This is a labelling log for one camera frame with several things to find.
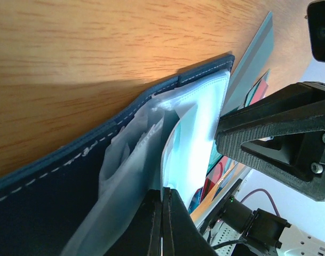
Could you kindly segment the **teal card top pile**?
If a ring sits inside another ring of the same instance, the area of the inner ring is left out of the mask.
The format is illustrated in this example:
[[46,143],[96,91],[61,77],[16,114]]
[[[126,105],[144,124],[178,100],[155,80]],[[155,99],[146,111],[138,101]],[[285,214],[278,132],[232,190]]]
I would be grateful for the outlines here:
[[221,115],[242,105],[273,49],[273,13],[269,12],[229,80]]

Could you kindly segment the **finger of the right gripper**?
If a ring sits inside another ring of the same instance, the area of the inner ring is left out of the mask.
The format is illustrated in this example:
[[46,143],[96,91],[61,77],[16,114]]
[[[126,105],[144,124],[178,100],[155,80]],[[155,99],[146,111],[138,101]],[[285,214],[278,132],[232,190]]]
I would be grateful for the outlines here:
[[325,84],[299,82],[220,118],[217,151],[325,202]]

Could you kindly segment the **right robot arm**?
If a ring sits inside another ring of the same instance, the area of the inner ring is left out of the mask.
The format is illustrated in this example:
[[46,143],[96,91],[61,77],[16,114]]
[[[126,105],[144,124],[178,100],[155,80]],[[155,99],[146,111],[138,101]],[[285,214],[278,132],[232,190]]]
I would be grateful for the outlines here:
[[[325,202],[325,84],[289,85],[251,106],[223,116],[217,152],[317,202]],[[255,255],[325,255],[325,242],[286,219],[251,210],[227,193],[200,232],[222,220],[240,234],[234,244]]]

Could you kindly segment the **teal card front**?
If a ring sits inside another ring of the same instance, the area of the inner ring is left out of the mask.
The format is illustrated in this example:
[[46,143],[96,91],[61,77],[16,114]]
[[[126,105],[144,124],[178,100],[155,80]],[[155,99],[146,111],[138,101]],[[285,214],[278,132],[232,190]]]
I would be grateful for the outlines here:
[[180,172],[181,120],[173,127],[161,156],[161,187],[177,189],[182,180]]

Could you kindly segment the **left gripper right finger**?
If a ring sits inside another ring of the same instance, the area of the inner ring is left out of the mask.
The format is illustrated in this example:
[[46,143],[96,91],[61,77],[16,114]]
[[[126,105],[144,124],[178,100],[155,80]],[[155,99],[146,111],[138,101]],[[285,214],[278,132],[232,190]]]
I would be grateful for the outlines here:
[[162,206],[163,255],[216,255],[195,227],[177,190],[164,188]]

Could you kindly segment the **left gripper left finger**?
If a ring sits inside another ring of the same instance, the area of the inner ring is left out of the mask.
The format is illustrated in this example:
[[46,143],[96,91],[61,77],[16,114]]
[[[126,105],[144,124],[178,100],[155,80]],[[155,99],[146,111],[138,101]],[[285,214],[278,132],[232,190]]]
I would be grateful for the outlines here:
[[106,255],[160,255],[162,203],[159,190],[149,190],[126,231]]

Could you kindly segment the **dark blue card holder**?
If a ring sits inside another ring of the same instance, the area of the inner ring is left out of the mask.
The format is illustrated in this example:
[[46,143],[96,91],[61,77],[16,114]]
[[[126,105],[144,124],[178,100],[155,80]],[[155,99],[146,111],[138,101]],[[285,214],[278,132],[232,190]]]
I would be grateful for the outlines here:
[[0,255],[60,254],[96,203],[98,175],[111,139],[153,96],[231,70],[234,60],[222,54],[161,80],[99,127],[0,178]]

